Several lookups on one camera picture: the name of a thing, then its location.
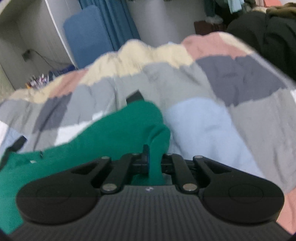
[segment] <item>white cabinet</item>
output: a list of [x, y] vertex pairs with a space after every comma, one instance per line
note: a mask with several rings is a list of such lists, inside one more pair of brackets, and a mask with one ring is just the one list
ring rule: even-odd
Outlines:
[[[63, 24], [79, 11], [77, 0], [0, 2], [0, 65], [15, 89], [24, 88], [31, 75], [75, 64]], [[27, 49], [45, 56], [49, 64], [34, 51], [25, 62], [22, 53]]]

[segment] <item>wall outlet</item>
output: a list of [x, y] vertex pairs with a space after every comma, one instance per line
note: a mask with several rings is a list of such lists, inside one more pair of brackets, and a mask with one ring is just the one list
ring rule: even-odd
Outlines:
[[27, 62], [31, 58], [31, 51], [28, 49], [22, 54], [22, 58]]

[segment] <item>patchwork blanket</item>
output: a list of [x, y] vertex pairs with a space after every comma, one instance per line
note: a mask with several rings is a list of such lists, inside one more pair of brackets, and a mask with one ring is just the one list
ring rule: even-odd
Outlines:
[[0, 155], [67, 143], [126, 106], [139, 90], [170, 128], [169, 152], [203, 155], [264, 177], [284, 193], [296, 187], [296, 86], [227, 33], [189, 36], [152, 48], [128, 41], [89, 69], [41, 90], [18, 90], [0, 104]]

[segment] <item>green cloth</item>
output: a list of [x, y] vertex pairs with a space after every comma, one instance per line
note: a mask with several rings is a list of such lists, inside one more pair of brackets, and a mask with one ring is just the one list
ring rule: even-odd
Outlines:
[[170, 131], [159, 109], [152, 103], [137, 101], [95, 122], [71, 142], [43, 151], [43, 158], [39, 151], [11, 153], [0, 172], [0, 228], [11, 233], [22, 224], [15, 197], [25, 184], [101, 156], [116, 160], [126, 153], [141, 153], [144, 144], [150, 147], [149, 177], [134, 181], [164, 184], [160, 162], [168, 150], [169, 138]]

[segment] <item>ribbed gray surface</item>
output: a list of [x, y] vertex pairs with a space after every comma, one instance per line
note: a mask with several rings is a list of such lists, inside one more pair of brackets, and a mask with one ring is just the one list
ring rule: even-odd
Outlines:
[[82, 219], [61, 226], [25, 223], [15, 241], [285, 241], [290, 235], [275, 222], [255, 227], [236, 226], [212, 216], [199, 198], [174, 186], [126, 186], [105, 195]]

